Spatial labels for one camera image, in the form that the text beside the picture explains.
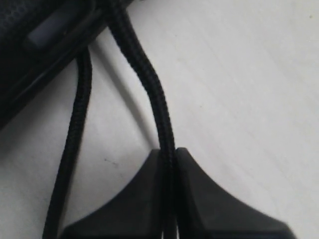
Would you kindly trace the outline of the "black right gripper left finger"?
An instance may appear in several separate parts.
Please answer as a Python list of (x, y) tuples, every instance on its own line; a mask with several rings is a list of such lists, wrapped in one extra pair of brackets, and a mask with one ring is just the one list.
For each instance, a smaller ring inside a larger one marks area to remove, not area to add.
[(62, 239), (160, 239), (163, 162), (153, 149), (129, 184), (107, 204), (66, 227)]

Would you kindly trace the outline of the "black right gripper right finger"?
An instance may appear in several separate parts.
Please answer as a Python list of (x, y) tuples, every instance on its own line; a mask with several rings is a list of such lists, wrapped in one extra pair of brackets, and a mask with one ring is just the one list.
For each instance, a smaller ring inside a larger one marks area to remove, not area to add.
[(294, 239), (283, 222), (216, 184), (186, 148), (176, 150), (175, 199), (181, 239)]

